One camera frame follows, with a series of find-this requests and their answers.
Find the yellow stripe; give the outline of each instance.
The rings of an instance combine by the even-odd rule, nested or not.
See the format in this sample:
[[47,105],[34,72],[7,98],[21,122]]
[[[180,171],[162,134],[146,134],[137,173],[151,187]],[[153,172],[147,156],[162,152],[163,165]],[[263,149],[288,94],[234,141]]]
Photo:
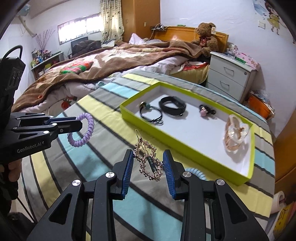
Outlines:
[[[149,85],[153,85],[156,84],[158,82],[160,82],[160,80],[154,79],[154,78],[147,78],[141,75],[137,75],[137,74],[126,74],[123,76],[124,78],[127,79],[131,79],[131,80],[136,80],[136,81],[140,81]],[[264,129],[262,129],[261,127],[257,126],[255,123],[254,124],[254,132],[256,134],[258,134],[260,137],[263,137],[267,142],[269,142],[270,144],[272,144],[272,139],[271,139],[271,135]]]
[[154,85],[154,84],[159,82],[159,80],[157,80],[157,79],[147,78],[147,77],[144,77],[144,76],[140,76],[140,75],[137,75],[137,74],[131,74],[131,73],[130,74],[125,74],[123,77],[127,78],[127,79],[130,79],[130,80],[140,81],[140,82],[143,82],[143,83],[146,83],[146,84],[149,84],[149,85]]
[[[119,136],[127,140],[129,143],[134,144],[137,142],[137,137],[135,134],[135,129],[137,128],[132,124],[125,122],[122,119],[121,114],[119,112],[114,111],[108,106],[96,101],[91,96],[85,96],[78,103],[88,113],[92,114],[96,119],[108,126],[111,130],[113,130]],[[163,152],[166,149],[169,149],[169,147],[154,139],[152,136],[147,135],[144,131],[139,131],[143,139],[147,140],[149,143],[151,143],[153,146],[157,148],[156,157],[161,160]],[[216,180],[220,178],[218,175],[208,171],[204,167],[199,166],[197,163],[191,161],[190,159],[183,157],[175,150],[171,150],[171,152],[174,156],[174,160],[181,162],[185,168],[198,168],[206,175],[208,180]],[[257,189],[249,187],[245,184],[241,186],[235,186],[234,184],[229,183],[229,185],[241,198],[241,200],[245,203],[249,210],[251,210],[252,212],[256,212],[260,215],[269,217],[270,208],[268,209],[268,207],[270,207],[272,203],[272,198],[259,192]]]
[[45,162],[43,152],[31,155],[33,167],[35,170],[37,182],[41,189],[42,195],[48,207],[50,207],[59,197],[60,192],[52,179]]

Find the curtain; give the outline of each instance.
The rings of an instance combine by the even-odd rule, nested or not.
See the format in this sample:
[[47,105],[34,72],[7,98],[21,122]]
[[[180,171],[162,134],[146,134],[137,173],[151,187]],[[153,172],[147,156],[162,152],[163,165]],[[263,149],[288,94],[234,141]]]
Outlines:
[[122,40],[124,33],[121,0],[100,0],[101,17],[104,25],[102,42]]

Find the ceiling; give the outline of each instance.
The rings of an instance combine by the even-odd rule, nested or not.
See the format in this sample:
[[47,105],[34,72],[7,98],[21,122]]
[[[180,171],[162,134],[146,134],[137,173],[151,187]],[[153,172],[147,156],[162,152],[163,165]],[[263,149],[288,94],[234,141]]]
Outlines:
[[46,10],[67,1],[70,0],[31,0],[28,3],[31,6],[30,16],[31,18],[34,18]]

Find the white wall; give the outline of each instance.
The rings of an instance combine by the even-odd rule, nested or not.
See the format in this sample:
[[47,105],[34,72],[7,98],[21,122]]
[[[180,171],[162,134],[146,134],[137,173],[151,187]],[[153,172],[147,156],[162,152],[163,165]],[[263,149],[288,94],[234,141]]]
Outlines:
[[[53,29],[55,32],[49,39],[46,49],[52,53],[58,51],[64,52],[65,58],[71,48],[71,43],[59,44],[57,26],[67,21],[89,16],[100,12],[99,0],[71,0],[57,5],[32,19],[32,28],[35,33],[43,35],[43,31]],[[102,34],[96,33],[89,35],[91,40],[101,40]],[[39,49],[37,42],[34,40],[34,48]]]
[[[30,19],[25,18],[26,24],[30,26]],[[20,85],[18,90],[15,92],[15,100],[22,94],[24,91],[34,83],[35,79],[33,73],[31,72],[31,61],[32,59],[32,50],[33,50],[33,39],[26,31],[24,34],[25,28],[20,26],[20,24],[10,24],[3,37],[0,40],[0,58],[2,58],[8,50],[13,48],[16,45],[23,46],[22,61],[26,64],[25,71],[22,75]],[[9,56],[18,57],[19,50],[14,51]]]
[[296,107],[296,45],[258,27],[252,0],[160,0],[161,23],[196,27],[213,22],[217,31],[229,34],[229,42],[261,64],[253,88],[270,94],[276,115],[270,128],[277,137]]

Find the metal screw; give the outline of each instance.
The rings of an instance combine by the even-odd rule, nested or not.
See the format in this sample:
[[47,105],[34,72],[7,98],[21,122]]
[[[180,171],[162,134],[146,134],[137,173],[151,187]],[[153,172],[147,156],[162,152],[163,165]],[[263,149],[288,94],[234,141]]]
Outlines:
[[220,185],[220,186],[223,186],[225,184],[225,182],[222,179],[218,179],[217,184]]
[[72,185],[73,185],[73,186],[79,186],[80,183],[81,183],[80,180],[74,180],[74,181],[72,182]]
[[183,172],[183,176],[184,177],[191,177],[191,173],[190,172]]
[[107,172],[106,173],[107,178],[111,178],[111,177],[114,177],[114,176],[115,176],[114,172]]

